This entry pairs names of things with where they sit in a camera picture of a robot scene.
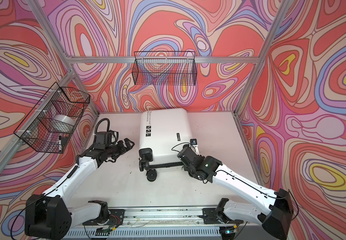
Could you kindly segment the black suitcase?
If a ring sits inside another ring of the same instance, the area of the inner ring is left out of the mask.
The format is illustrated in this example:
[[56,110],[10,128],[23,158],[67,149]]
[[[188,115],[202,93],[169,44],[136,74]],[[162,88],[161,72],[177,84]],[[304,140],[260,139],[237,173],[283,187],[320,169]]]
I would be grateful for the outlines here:
[[193,139],[185,109],[147,111],[141,115],[139,169],[146,171],[149,182],[157,179],[158,171],[178,169],[183,163],[178,148],[191,145]]

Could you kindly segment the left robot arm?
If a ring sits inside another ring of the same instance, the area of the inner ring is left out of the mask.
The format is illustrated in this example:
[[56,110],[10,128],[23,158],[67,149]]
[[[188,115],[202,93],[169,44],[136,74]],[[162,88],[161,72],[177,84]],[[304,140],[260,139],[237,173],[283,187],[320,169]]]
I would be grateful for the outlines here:
[[68,208],[67,204],[80,185],[103,163],[115,163],[134,147],[133,141],[119,140],[118,135],[114,131],[96,133],[93,144],[76,157],[75,165],[60,180],[27,200],[25,235],[60,240],[69,229],[85,222],[106,225],[110,221],[112,215],[105,201],[92,200],[76,208]]

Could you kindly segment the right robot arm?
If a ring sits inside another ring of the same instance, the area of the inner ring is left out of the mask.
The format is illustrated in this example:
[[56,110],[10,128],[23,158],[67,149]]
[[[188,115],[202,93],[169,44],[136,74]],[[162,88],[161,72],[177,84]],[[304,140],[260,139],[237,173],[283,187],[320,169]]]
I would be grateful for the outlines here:
[[197,155],[191,147],[184,147],[177,157],[190,177],[204,184],[222,186],[250,203],[241,207],[228,198],[222,198],[214,211],[218,222],[255,223],[279,240],[288,238],[294,214],[291,194],[288,191],[284,189],[275,191],[258,185],[235,173],[212,156]]

